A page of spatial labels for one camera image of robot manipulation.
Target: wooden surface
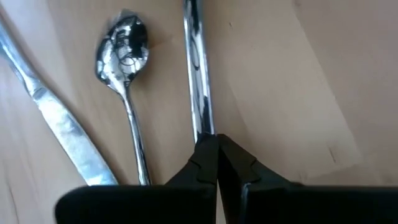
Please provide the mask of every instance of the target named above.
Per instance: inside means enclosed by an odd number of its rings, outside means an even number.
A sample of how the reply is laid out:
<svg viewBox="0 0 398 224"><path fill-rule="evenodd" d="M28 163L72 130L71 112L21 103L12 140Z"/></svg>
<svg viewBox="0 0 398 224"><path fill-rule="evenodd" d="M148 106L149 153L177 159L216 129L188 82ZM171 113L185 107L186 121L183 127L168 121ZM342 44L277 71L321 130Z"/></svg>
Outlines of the wooden surface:
<svg viewBox="0 0 398 224"><path fill-rule="evenodd" d="M0 3L29 60L122 184L137 184L129 126L118 96L94 76L94 54L108 19L122 8L138 12L149 31L150 59L131 95L153 181L163 184L182 168L193 152L193 137L180 0ZM362 22L380 13L371 4L205 1L217 131L289 180L398 183L393 69L398 51L388 48L388 43L396 47L391 35L397 32L375 30L383 20ZM364 37L372 34L365 25L379 35ZM373 76L378 72L381 79ZM58 198L84 181L4 61L0 127L0 223L54 223ZM218 221L224 222L221 215Z"/></svg>

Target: metal rod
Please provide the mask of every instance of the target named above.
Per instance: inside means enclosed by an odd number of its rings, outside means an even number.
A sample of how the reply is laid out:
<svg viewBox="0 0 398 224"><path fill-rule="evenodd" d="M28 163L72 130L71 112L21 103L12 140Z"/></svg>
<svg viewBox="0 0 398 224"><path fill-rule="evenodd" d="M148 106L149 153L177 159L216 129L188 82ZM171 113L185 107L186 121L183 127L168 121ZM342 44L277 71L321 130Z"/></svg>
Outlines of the metal rod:
<svg viewBox="0 0 398 224"><path fill-rule="evenodd" d="M205 40L203 37L202 0L184 0L184 30L187 49L188 79L191 99L193 137L214 134Z"/></svg>

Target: butter knife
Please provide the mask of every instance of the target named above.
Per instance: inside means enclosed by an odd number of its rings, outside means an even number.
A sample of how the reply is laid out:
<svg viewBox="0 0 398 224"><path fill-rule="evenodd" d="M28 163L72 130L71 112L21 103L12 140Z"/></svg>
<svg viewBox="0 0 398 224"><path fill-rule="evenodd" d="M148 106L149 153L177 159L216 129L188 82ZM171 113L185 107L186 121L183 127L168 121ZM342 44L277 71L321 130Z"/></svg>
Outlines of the butter knife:
<svg viewBox="0 0 398 224"><path fill-rule="evenodd" d="M44 120L88 185L116 185L116 178L83 128L62 102L40 81L0 18L0 54L39 107Z"/></svg>

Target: silver spoon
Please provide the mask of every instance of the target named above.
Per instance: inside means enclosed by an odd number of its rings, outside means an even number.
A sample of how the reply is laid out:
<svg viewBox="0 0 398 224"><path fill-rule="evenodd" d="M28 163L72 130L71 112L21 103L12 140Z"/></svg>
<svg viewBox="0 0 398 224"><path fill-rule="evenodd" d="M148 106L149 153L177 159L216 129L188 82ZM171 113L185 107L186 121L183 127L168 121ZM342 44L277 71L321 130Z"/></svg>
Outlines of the silver spoon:
<svg viewBox="0 0 398 224"><path fill-rule="evenodd" d="M123 11L101 41L96 55L97 78L118 93L126 107L140 185L150 185L150 178L129 85L147 62L147 43L144 23L133 12Z"/></svg>

